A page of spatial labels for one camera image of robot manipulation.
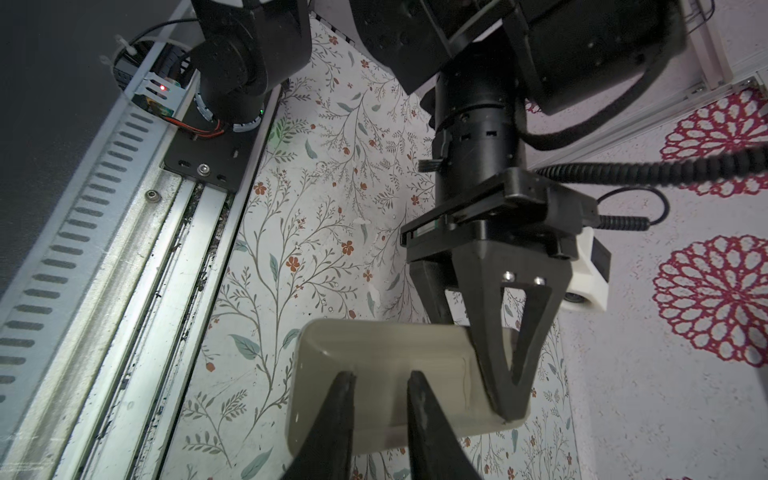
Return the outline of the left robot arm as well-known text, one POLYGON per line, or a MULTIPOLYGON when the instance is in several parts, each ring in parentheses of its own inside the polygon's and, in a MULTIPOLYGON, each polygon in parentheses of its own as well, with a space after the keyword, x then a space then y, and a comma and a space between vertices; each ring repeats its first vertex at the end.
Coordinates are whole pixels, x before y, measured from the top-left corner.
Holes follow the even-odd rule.
POLYGON ((507 421, 526 412, 544 340, 602 222, 577 183, 672 185, 690 165, 529 171, 524 150, 595 132, 642 96, 685 44, 676 1, 354 1, 365 48, 422 100, 435 132, 419 163, 434 208, 400 242, 430 321, 462 295, 485 390, 507 421))

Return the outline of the white remote control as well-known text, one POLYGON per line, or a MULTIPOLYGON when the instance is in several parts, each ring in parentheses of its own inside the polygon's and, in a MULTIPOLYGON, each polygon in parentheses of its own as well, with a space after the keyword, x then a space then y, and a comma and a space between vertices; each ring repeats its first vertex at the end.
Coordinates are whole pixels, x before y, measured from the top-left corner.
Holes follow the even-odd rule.
POLYGON ((434 325, 368 320, 318 319, 296 342, 286 437, 298 455, 338 373, 356 378, 355 456, 407 444, 407 381, 425 374, 451 427, 461 437, 517 428, 523 418, 506 421, 491 407, 470 330, 434 325))

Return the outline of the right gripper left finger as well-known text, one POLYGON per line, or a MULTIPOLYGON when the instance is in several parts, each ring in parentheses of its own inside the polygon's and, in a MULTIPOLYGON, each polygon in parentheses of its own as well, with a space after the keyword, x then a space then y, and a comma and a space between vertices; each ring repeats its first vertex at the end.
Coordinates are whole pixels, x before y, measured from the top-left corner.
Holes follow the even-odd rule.
POLYGON ((350 476, 356 376, 337 374, 284 480, 348 479, 350 476))

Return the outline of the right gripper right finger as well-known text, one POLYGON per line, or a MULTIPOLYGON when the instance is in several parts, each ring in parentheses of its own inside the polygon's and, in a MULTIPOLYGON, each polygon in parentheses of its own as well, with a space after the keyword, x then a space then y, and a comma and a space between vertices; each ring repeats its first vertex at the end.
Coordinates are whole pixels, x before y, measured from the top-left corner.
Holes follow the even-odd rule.
POLYGON ((480 479, 421 371, 407 382, 407 418, 412 479, 480 479))

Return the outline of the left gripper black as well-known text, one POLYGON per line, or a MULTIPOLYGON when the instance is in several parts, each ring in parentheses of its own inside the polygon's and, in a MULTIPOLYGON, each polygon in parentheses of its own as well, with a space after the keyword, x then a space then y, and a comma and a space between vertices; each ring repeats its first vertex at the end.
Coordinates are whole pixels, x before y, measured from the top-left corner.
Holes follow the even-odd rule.
POLYGON ((579 257, 576 237, 599 225, 594 198, 513 167, 400 230, 430 323, 454 324, 446 292, 459 287, 490 404, 506 421, 528 411, 541 351, 572 278, 568 260, 579 257), (451 251, 454 269, 422 260, 451 251))

